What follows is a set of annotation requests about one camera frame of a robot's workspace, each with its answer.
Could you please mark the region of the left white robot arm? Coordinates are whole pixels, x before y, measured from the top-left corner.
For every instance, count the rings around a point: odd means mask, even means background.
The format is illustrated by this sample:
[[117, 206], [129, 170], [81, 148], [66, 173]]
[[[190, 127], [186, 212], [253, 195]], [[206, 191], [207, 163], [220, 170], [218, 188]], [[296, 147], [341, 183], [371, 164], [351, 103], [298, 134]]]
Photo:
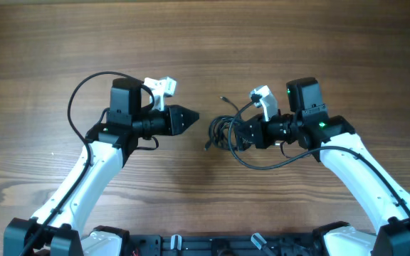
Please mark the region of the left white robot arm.
[[128, 230], [98, 226], [87, 237], [83, 228], [113, 177], [141, 147], [139, 139], [182, 134], [199, 114], [166, 105], [177, 82], [171, 77], [138, 80], [119, 74], [110, 106], [80, 137], [84, 143], [75, 166], [51, 198], [28, 220], [14, 218], [4, 231], [4, 255], [141, 255]]

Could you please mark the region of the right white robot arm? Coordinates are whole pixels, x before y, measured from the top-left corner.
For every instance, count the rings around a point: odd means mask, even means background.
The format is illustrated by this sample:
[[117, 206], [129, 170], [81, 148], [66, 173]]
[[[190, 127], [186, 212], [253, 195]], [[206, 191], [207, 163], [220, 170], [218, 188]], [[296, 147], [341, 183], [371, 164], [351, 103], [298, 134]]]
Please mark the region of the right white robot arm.
[[355, 128], [342, 116], [329, 116], [319, 82], [313, 78], [292, 80], [286, 85], [290, 113], [281, 114], [266, 85], [252, 90], [250, 105], [263, 113], [239, 121], [230, 134], [266, 149], [277, 141], [297, 142], [305, 152], [278, 164], [279, 167], [312, 155], [331, 170], [370, 219], [373, 235], [336, 222], [312, 233], [314, 255], [410, 255], [410, 193], [377, 162]]

